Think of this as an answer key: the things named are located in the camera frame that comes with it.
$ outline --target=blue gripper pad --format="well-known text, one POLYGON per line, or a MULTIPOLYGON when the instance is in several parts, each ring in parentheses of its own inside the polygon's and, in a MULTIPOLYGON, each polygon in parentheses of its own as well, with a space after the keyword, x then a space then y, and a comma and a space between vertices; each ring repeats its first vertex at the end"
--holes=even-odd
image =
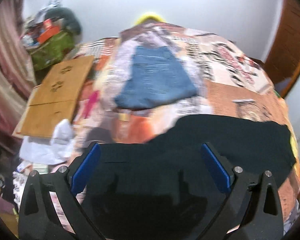
POLYGON ((229 193, 234 181, 234 173, 227 158, 220 156, 210 143, 202 144, 201 156, 218 190, 221 193, 229 193))
POLYGON ((80 160, 81 157, 84 158, 86 156, 75 171, 74 175, 70 177, 70 191, 74 196, 84 190, 84 187, 87 185, 91 174, 93 173, 100 160, 101 149, 99 144, 96 143, 92 147, 89 147, 87 150, 89 151, 88 154, 85 153, 83 154, 83 156, 77 157, 80 160))

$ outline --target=blue object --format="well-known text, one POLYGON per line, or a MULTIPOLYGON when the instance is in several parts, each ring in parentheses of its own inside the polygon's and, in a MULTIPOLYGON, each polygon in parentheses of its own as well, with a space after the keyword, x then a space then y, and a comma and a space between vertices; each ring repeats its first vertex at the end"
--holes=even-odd
POLYGON ((229 193, 231 191, 230 176, 206 143, 201 146, 201 156, 218 190, 221 193, 229 193))
POLYGON ((97 166, 101 156, 101 149, 99 144, 95 144, 87 157, 83 160, 80 167, 72 176, 71 193, 76 196, 78 193, 84 190, 87 182, 97 166))
POLYGON ((196 87, 168 47, 137 46, 131 78, 114 101, 124 109, 149 109, 195 95, 196 87))

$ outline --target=pink curtain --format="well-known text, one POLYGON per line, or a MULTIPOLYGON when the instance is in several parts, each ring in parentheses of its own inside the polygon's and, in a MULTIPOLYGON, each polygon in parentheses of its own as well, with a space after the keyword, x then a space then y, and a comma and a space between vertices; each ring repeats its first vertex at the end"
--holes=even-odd
POLYGON ((0 145, 14 154, 20 141, 12 133, 36 84, 31 58, 19 38, 22 3, 0 4, 0 145))

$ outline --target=cardboard sheet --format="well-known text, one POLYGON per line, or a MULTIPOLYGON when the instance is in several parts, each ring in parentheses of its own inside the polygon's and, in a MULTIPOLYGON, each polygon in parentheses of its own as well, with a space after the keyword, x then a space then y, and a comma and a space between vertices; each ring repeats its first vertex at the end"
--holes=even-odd
POLYGON ((34 98, 34 95, 36 94, 36 92, 39 90, 39 87, 40 87, 40 85, 35 86, 35 87, 32 89, 31 94, 30 94, 30 96, 29 96, 29 98, 28 98, 28 102, 27 102, 26 109, 25 109, 25 111, 23 112, 23 114, 22 114, 22 116, 21 116, 21 118, 20 118, 20 120, 19 120, 17 126, 16 126, 15 129, 13 130, 12 136, 17 137, 17 138, 19 138, 19 139, 23 139, 24 135, 21 134, 21 128, 22 128, 23 123, 25 122, 25 118, 26 118, 26 116, 27 116, 27 114, 28 114, 29 107, 30 107, 30 103, 31 103, 32 99, 34 98))
POLYGON ((93 56, 81 57, 51 68, 29 104, 20 134, 50 138, 61 120, 71 122, 93 60, 93 56))

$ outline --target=patterned bedspread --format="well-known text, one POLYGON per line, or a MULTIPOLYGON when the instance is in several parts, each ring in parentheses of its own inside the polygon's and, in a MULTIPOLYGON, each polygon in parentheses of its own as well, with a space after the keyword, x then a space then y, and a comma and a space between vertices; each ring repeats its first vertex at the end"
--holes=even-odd
POLYGON ((144 143, 165 133, 177 119, 189 114, 216 114, 275 121, 288 125, 297 159, 279 188, 284 220, 300 192, 300 163, 287 106, 278 98, 263 69, 232 42, 213 33, 166 23, 137 25, 120 38, 83 44, 74 57, 95 56, 93 73, 83 87, 74 119, 76 148, 71 162, 90 141, 144 143), (198 95, 154 109, 118 109, 114 98, 131 75, 131 56, 136 46, 168 46, 182 63, 198 95))

